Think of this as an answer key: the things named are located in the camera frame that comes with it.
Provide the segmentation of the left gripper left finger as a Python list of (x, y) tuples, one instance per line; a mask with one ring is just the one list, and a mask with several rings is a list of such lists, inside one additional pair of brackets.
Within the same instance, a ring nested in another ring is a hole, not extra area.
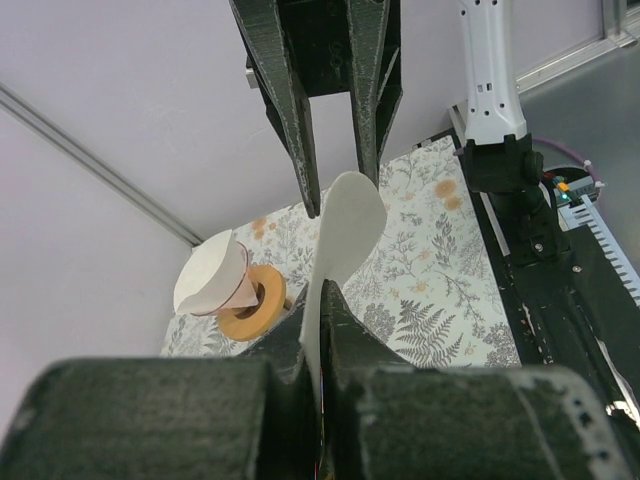
[(74, 358), (27, 389), (1, 443), (5, 479), (314, 479), (320, 434), (285, 318), (228, 357)]

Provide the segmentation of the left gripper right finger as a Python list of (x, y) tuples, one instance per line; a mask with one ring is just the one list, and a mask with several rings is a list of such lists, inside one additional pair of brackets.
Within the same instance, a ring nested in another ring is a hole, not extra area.
[(635, 455), (560, 366), (420, 369), (339, 286), (321, 293), (326, 442), (339, 479), (631, 479)]

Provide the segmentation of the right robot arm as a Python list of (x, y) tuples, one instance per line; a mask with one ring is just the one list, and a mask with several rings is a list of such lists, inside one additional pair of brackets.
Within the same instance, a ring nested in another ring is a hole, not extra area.
[[(348, 93), (359, 170), (377, 180), (402, 87), (397, 1), (234, 1), (230, 5), (266, 115), (287, 151), (302, 202), (320, 213), (309, 101)], [(569, 240), (521, 108), (510, 53), (511, 5), (460, 1), (467, 82), (462, 169), (489, 198), (512, 261), (560, 257)]]

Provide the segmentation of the grey glass carafe wooden collar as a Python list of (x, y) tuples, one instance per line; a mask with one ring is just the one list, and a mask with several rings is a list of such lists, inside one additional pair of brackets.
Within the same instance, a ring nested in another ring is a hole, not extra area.
[(221, 310), (217, 315), (220, 331), (237, 342), (251, 341), (265, 334), (293, 305), (287, 295), (285, 279), (275, 267), (251, 266), (247, 275), (258, 303)]

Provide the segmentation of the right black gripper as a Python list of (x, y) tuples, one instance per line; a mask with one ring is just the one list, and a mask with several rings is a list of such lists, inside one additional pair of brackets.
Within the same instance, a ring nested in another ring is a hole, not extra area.
[(401, 3), (232, 1), (230, 7), (307, 215), (320, 215), (308, 96), (350, 90), (358, 168), (378, 185), (403, 94)]

